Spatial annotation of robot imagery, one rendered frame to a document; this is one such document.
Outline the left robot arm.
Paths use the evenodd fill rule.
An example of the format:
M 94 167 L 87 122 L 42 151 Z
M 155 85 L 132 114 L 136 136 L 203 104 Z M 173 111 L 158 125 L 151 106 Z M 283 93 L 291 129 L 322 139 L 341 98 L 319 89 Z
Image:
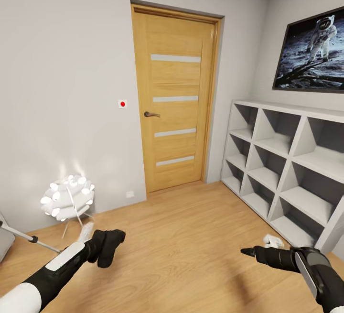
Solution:
M 107 237 L 96 230 L 88 240 L 94 224 L 83 227 L 78 242 L 65 248 L 39 271 L 0 298 L 0 313 L 40 313 L 85 263 L 95 263 Z

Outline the camera tripod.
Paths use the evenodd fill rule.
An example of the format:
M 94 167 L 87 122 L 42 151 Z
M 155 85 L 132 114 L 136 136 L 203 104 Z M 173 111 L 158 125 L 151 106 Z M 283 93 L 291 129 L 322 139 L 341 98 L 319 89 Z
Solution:
M 28 240 L 29 242 L 39 244 L 39 245 L 44 246 L 44 247 L 46 247 L 46 248 L 48 248 L 48 249 L 50 249 L 50 250 L 54 250 L 54 251 L 56 251 L 58 254 L 60 254 L 60 253 L 62 252 L 62 250 L 57 250 L 57 249 L 55 249 L 55 248 L 53 248 L 53 247 L 51 247 L 51 246 L 48 246 L 48 245 L 46 245 L 46 244 L 44 244 L 44 243 L 38 241 L 38 237 L 37 237 L 37 236 L 30 237 L 30 236 L 26 235 L 25 233 L 21 233 L 21 232 L 15 230 L 15 229 L 13 229 L 13 228 L 10 228 L 9 226 L 4 225 L 4 224 L 3 224 L 3 221 L 0 221 L 0 228 L 6 230 L 6 231 L 8 231 L 8 232 L 13 233 L 15 236 L 20 236 L 20 237 L 22 237 L 22 238 Z

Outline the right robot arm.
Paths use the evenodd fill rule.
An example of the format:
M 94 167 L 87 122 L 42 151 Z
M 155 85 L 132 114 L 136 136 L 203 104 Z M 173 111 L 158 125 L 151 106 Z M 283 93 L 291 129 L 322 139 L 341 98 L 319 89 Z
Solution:
M 280 249 L 284 247 L 280 238 L 266 235 L 263 240 L 265 247 L 255 246 L 240 251 L 272 268 L 301 273 L 324 313 L 344 313 L 344 281 L 319 249 L 290 247 L 286 250 Z

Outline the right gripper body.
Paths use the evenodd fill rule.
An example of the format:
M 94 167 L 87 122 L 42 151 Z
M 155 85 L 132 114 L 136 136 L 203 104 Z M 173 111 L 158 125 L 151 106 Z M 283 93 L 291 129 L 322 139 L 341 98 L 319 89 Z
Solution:
M 257 262 L 266 264 L 272 268 L 286 270 L 281 263 L 280 248 L 264 248 L 255 246 Z

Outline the digital camera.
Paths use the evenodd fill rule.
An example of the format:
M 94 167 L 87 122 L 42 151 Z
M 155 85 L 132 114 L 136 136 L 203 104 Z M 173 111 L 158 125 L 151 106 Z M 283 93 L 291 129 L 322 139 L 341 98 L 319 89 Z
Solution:
M 100 255 L 97 259 L 97 266 L 100 268 L 110 267 L 113 261 L 115 249 L 124 242 L 126 233 L 121 230 L 106 231 L 107 237 L 103 243 Z

